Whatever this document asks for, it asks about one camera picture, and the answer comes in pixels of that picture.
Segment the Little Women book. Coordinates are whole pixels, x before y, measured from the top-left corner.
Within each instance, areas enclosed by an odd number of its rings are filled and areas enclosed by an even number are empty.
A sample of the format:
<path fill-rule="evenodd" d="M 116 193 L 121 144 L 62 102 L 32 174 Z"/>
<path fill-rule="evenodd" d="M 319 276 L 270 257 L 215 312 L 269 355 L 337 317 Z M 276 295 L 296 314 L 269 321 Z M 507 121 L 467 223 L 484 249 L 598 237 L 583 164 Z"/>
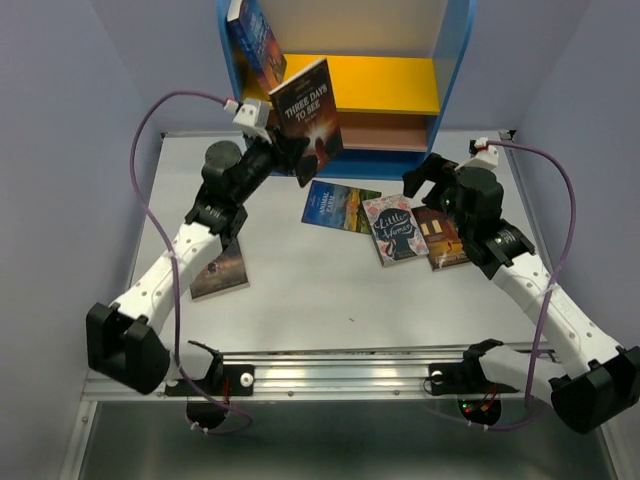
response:
<path fill-rule="evenodd" d="M 362 209 L 383 267 L 428 254 L 407 197 L 395 194 L 364 200 Z"/>

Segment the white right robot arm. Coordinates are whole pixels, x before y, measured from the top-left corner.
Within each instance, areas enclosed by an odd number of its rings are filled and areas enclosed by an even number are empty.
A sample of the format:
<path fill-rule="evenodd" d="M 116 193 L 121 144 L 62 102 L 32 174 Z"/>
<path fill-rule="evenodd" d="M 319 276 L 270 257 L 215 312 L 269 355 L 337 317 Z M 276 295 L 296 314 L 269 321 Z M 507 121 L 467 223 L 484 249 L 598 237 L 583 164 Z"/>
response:
<path fill-rule="evenodd" d="M 570 430 L 586 434 L 639 400 L 639 350 L 603 332 L 556 283 L 534 245 L 502 217 L 503 186 L 477 159 L 459 165 L 438 154 L 403 174 L 412 198 L 425 182 L 424 206 L 453 226 L 473 265 L 506 293 L 552 347 L 557 362 L 487 339 L 457 363 L 433 364 L 434 395 L 469 395 L 488 387 L 529 393 L 549 405 Z"/>

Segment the Three Days to See book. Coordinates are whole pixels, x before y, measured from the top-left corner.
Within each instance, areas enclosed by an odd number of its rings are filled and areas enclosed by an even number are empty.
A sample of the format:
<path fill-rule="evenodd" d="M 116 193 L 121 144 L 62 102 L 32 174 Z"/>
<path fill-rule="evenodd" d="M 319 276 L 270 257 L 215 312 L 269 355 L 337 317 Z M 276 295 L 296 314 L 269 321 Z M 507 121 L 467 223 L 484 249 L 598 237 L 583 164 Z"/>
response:
<path fill-rule="evenodd" d="M 303 172 L 316 175 L 343 150 L 339 115 L 326 57 L 269 92 L 278 125 L 288 138 L 308 141 Z"/>

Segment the Jane Eyre blue book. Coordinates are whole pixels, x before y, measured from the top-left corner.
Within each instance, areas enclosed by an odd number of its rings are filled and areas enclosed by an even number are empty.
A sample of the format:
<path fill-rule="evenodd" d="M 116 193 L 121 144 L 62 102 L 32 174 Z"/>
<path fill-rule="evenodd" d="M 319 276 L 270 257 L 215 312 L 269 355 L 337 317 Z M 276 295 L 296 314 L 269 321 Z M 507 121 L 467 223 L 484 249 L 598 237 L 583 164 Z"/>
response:
<path fill-rule="evenodd" d="M 269 94 L 284 81 L 287 61 L 259 2 L 231 1 L 226 22 L 259 86 Z"/>

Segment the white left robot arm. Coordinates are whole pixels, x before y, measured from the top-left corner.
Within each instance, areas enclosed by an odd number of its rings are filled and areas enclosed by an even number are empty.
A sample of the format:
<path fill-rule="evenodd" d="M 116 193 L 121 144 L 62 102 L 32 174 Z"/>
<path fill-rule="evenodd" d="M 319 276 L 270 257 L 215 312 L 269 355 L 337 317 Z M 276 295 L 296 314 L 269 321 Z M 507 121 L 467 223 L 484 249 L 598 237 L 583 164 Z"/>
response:
<path fill-rule="evenodd" d="M 203 268 L 237 237 L 246 200 L 273 172 L 306 185 L 317 173 L 303 156 L 310 141 L 270 129 L 241 150 L 218 141 L 205 152 L 202 185 L 166 250 L 125 293 L 86 316 L 89 367 L 140 394 L 170 378 L 175 354 L 160 339 L 177 300 Z"/>

